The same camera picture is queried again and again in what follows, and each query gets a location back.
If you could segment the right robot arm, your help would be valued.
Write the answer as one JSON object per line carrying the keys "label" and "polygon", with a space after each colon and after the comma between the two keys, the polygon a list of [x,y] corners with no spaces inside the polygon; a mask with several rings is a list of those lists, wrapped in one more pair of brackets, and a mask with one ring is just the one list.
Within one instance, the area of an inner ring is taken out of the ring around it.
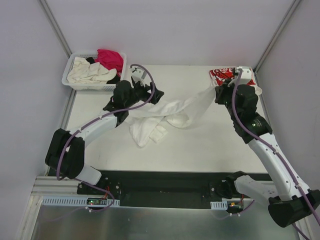
{"label": "right robot arm", "polygon": [[252,179],[247,173],[237,171],[226,177],[216,188],[226,199],[246,195],[267,206],[274,222],[282,228],[313,215],[320,205],[320,191],[312,190],[293,169],[273,135],[272,128],[257,112],[259,97],[254,87],[224,83],[215,87],[215,103],[224,105],[238,136],[257,155],[267,170],[274,186],[268,187]]}

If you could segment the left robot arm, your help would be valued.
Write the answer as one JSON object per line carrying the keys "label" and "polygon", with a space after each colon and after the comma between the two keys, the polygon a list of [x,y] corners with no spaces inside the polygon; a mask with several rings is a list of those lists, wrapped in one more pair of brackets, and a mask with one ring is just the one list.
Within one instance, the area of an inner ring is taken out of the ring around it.
{"label": "left robot arm", "polygon": [[102,112],[83,126],[73,130],[59,128],[53,134],[45,164],[54,169],[58,179],[68,178],[88,183],[88,188],[99,195],[105,191],[102,172],[85,163],[85,149],[103,133],[121,125],[129,111],[138,104],[157,104],[164,92],[151,82],[142,86],[139,82],[122,80],[116,84],[113,95]]}

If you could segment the plain white t-shirt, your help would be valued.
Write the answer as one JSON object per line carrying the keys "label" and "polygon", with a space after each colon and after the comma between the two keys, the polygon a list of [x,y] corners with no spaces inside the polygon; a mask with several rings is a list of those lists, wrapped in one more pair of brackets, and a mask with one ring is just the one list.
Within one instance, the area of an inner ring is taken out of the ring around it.
{"label": "plain white t-shirt", "polygon": [[150,107],[131,110],[127,121],[130,134],[141,148],[150,140],[157,143],[168,133],[161,122],[165,121],[178,129],[187,128],[202,117],[215,97],[215,87],[210,86],[185,100],[160,100]]}

